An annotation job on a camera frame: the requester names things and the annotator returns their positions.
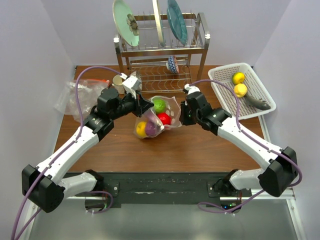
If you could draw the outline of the green bumpy fruit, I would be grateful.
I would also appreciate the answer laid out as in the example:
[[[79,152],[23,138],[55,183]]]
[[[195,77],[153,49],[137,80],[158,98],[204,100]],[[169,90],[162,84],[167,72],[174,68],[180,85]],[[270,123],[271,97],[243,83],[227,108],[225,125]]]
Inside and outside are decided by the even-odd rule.
[[[154,111],[156,114],[160,114],[160,113],[165,112],[166,102],[163,99],[161,99],[161,98],[154,99],[153,104],[154,104]]]

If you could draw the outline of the yellow round fruit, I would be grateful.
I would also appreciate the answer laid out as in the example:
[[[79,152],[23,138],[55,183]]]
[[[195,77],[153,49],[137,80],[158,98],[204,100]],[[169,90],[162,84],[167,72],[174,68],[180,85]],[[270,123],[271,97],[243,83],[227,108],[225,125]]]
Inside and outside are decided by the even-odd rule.
[[[146,125],[147,125],[146,121],[141,121],[136,125],[135,132],[141,138],[146,138],[147,137],[147,134],[146,134],[146,131],[145,131]]]

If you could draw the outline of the purple onion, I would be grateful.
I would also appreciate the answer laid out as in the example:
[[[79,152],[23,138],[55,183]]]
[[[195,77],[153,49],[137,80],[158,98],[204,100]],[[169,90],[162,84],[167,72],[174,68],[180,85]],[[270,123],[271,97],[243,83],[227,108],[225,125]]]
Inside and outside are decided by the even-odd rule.
[[[144,131],[145,131],[145,134],[146,134],[148,137],[153,137],[153,136],[155,136],[155,135],[157,134],[157,132],[158,132],[158,126],[155,125],[154,122],[152,122],[152,121],[149,120],[149,121],[146,122]]]

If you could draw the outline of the polka dot zip bag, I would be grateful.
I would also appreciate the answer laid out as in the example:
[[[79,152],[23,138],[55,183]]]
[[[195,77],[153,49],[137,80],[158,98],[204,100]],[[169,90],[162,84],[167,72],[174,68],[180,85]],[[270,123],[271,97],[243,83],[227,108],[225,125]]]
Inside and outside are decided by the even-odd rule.
[[[133,134],[137,138],[155,138],[164,131],[182,126],[181,107],[174,96],[155,95],[149,100],[153,103],[153,107],[135,121]]]

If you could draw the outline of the red apple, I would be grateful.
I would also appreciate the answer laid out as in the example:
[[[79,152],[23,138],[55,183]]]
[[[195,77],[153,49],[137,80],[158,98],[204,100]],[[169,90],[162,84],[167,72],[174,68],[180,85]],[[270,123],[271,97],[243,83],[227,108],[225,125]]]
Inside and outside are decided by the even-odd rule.
[[[157,113],[156,116],[159,118],[163,125],[171,125],[172,118],[165,112]]]

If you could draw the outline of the yellow apple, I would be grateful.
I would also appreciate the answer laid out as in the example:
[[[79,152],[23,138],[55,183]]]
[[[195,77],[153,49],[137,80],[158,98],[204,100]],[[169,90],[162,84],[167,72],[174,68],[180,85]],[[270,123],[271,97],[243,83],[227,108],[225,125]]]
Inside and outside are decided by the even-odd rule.
[[[239,83],[234,86],[234,93],[238,98],[242,98],[247,94],[247,86],[243,83]]]

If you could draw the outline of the yellow lemon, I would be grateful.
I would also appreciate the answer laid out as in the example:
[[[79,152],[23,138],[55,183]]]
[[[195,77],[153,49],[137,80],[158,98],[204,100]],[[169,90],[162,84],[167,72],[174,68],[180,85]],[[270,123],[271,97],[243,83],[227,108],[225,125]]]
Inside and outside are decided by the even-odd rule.
[[[236,72],[231,80],[234,85],[242,84],[245,81],[245,75],[242,72]]]

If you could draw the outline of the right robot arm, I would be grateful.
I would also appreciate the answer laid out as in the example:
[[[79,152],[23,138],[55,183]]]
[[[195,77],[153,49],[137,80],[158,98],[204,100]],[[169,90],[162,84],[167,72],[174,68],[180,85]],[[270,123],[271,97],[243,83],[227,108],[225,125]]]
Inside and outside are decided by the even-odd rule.
[[[289,146],[281,148],[248,130],[223,108],[212,108],[203,93],[188,91],[181,102],[180,122],[199,124],[205,131],[224,138],[249,155],[259,168],[232,170],[220,185],[230,197],[242,189],[261,188],[273,197],[280,197],[298,176],[297,154]]]

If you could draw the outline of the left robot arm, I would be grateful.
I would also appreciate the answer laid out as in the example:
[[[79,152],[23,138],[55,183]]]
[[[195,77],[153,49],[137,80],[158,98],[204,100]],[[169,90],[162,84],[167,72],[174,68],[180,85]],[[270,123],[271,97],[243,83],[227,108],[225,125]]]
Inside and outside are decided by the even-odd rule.
[[[154,104],[137,93],[120,98],[115,88],[105,88],[97,98],[83,124],[54,154],[36,167],[27,165],[22,170],[22,193],[46,213],[55,210],[61,202],[81,193],[99,196],[104,178],[93,170],[65,177],[68,170],[90,148],[99,143],[113,128],[114,120],[134,114],[141,117]]]

